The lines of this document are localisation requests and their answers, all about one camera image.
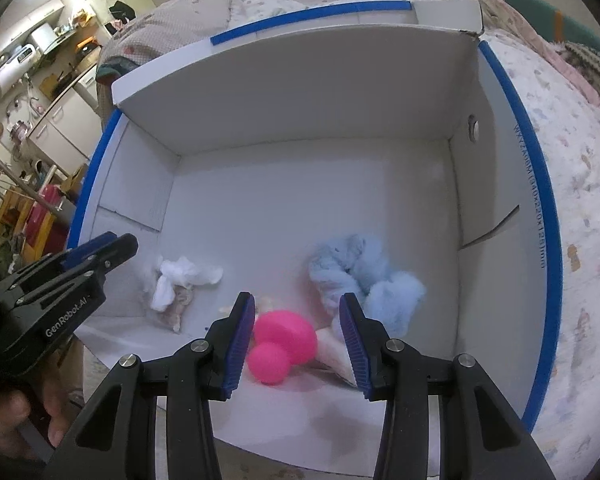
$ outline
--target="white cardboard box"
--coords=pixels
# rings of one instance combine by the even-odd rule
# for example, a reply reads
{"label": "white cardboard box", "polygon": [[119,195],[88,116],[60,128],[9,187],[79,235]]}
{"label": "white cardboard box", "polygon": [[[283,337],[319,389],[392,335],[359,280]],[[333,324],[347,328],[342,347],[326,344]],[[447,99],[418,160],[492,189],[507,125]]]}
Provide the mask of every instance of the white cardboard box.
{"label": "white cardboard box", "polygon": [[[326,238],[373,233],[427,287],[405,341],[440,358],[470,352],[531,429],[560,323],[559,231],[538,140],[481,31],[477,2],[329,6],[190,44],[117,81],[121,112],[70,245],[111,230],[140,248],[80,338],[109,367],[128,352],[170,355],[241,290],[323,326],[308,256]],[[138,301],[157,253],[225,269],[180,335]],[[272,388],[245,369],[211,410],[215,436],[235,446],[373,473],[384,403],[323,376],[296,370]]]}

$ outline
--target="bedsheet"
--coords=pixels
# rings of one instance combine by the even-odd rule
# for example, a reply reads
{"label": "bedsheet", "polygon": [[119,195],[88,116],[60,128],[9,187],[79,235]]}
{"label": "bedsheet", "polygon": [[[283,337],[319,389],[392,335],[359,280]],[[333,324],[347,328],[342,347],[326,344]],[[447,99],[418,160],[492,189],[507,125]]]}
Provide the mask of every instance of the bedsheet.
{"label": "bedsheet", "polygon": [[[100,67],[121,75],[228,28],[339,1],[172,0],[115,35],[103,50]],[[484,39],[529,113],[560,221],[562,322],[552,378],[533,436],[558,479],[581,479],[600,456],[600,98],[568,70],[560,70],[560,63],[536,41],[535,32],[526,30],[528,23],[503,10],[497,0],[480,2],[488,26]],[[170,35],[154,41],[170,27]],[[99,91],[99,98],[101,106],[110,109],[110,94]]]}

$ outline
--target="round hole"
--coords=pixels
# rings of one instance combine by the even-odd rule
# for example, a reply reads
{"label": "round hole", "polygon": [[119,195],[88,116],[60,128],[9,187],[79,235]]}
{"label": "round hole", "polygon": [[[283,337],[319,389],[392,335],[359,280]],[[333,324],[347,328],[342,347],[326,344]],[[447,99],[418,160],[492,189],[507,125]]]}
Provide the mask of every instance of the round hole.
{"label": "round hole", "polygon": [[469,116],[469,140],[472,143],[478,142],[480,139],[480,124],[478,124],[478,119],[475,116]]}

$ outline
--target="pink ball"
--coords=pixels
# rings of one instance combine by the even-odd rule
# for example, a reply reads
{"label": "pink ball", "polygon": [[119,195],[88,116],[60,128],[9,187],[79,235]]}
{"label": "pink ball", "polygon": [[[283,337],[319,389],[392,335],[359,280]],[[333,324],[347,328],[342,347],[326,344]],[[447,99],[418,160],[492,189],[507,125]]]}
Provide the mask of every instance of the pink ball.
{"label": "pink ball", "polygon": [[288,310],[274,310],[260,316],[253,326],[253,336],[257,344],[272,342],[282,346],[295,365],[313,359],[318,349],[314,327]]}
{"label": "pink ball", "polygon": [[261,383],[278,384],[289,375],[291,360],[281,346],[264,342],[251,349],[247,355],[247,366]]}

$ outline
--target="box floor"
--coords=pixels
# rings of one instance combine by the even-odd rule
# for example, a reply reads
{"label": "box floor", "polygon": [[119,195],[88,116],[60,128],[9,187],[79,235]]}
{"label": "box floor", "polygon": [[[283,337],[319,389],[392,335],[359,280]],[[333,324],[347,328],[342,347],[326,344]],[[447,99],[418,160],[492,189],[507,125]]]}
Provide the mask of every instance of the box floor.
{"label": "box floor", "polygon": [[445,140],[344,139],[259,144],[183,158],[159,239],[167,259],[220,265],[183,330],[200,334],[237,292],[324,326],[306,263],[317,243],[353,233],[382,239],[395,269],[414,272],[427,296],[406,340],[454,355],[458,320],[458,213]]}

